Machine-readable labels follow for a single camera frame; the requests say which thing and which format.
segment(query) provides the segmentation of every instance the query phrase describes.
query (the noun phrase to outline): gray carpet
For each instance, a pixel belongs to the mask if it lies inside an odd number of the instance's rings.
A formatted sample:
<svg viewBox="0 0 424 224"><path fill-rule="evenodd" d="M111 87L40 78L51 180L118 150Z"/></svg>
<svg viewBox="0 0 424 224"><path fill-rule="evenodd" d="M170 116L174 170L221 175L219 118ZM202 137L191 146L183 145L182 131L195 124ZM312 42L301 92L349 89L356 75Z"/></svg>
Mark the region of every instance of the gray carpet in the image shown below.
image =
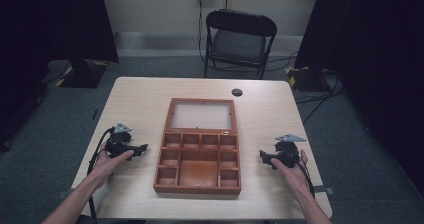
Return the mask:
<svg viewBox="0 0 424 224"><path fill-rule="evenodd" d="M267 69L286 63L272 62ZM64 65L66 61L50 63L46 80L60 73ZM201 78L203 64L199 57L125 57L108 67L97 89L57 88L50 82L42 103L11 139L12 149L0 153L0 223L39 223L60 203L56 194L71 186L113 83L120 76ZM257 76L254 72L209 70L209 77ZM287 77L279 69L266 72L264 79ZM335 77L328 77L328 82L334 85ZM320 94L294 93L296 98ZM318 103L299 104L302 118ZM321 105L305 125L323 182L335 192L329 195L331 219L347 224L424 223L423 198L392 156L366 131L359 113L341 94Z"/></svg>

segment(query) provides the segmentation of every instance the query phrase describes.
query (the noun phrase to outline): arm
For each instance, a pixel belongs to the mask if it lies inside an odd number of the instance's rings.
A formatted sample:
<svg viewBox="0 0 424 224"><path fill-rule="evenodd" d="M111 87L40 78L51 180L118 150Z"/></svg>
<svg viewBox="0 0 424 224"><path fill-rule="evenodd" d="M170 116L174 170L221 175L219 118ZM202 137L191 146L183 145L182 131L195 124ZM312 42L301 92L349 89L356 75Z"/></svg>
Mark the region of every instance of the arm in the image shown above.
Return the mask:
<svg viewBox="0 0 424 224"><path fill-rule="evenodd" d="M301 150L301 158L304 162L304 164L301 162L301 165L305 165L304 167L306 168L308 157L303 150ZM288 168L276 158L271 159L271 162L281 172L287 182L287 186L291 189L296 201L300 204L305 215L306 223L331 224L330 219L328 219L310 193L308 183L300 168L298 166Z"/></svg>
<svg viewBox="0 0 424 224"><path fill-rule="evenodd" d="M93 193L105 183L116 167L133 155L134 151L127 151L118 157L110 158L106 151L100 151L93 171L75 188L56 210L43 221L48 223L76 223L82 209Z"/></svg>

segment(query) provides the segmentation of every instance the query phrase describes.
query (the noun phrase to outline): wooden table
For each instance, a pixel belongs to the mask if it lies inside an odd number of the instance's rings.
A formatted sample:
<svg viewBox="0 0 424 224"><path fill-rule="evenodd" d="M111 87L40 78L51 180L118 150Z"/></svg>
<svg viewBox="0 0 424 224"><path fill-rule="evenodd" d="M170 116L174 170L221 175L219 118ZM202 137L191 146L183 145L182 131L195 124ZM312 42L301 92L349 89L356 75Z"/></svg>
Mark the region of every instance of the wooden table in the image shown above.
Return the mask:
<svg viewBox="0 0 424 224"><path fill-rule="evenodd" d="M239 88L243 95L231 91ZM239 196L156 193L153 189L161 139L171 98L232 99L240 145ZM301 219L302 211L278 171L264 165L259 150L275 153L275 137L307 139L290 87L282 81L121 77L111 91L75 177L86 176L103 132L122 122L131 127L130 145L148 143L143 156L125 162L94 195L97 216L117 219L273 220ZM297 147L308 155L312 183L322 185L309 142ZM332 215L325 192L316 193ZM88 205L83 214L90 215Z"/></svg>

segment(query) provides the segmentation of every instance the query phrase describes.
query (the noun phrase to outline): wooden box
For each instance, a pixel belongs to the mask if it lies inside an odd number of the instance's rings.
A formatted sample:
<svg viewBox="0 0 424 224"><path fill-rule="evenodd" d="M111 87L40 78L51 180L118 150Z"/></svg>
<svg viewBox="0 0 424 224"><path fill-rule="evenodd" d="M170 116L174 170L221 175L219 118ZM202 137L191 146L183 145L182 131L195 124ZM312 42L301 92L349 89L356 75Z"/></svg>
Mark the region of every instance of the wooden box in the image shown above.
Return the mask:
<svg viewBox="0 0 424 224"><path fill-rule="evenodd" d="M163 193L240 193L232 100L171 100L153 188Z"/></svg>

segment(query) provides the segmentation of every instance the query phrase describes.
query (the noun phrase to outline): hand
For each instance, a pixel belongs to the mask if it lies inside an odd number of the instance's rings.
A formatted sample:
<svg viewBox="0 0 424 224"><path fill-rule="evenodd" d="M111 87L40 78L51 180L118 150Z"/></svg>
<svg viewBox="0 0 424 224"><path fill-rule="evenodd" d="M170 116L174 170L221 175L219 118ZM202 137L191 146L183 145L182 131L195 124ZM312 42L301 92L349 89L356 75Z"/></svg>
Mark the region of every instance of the hand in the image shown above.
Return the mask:
<svg viewBox="0 0 424 224"><path fill-rule="evenodd" d="M106 182L106 179L112 175L120 163L124 162L134 154L133 150L129 150L115 158L110 158L106 153L105 147L106 142L102 144L96 164L94 165L94 168L89 175L95 177L97 180L98 184L96 189L99 189L103 186L103 184Z"/></svg>
<svg viewBox="0 0 424 224"><path fill-rule="evenodd" d="M306 156L305 151L300 151L300 158L300 165L306 169L308 157ZM276 158L272 158L271 162L281 172L284 179L286 180L288 187L294 192L296 200L299 201L297 194L304 191L305 188L309 191L308 182L306 180L305 174L303 174L302 170L300 170L300 167L296 165L293 168L288 168Z"/></svg>

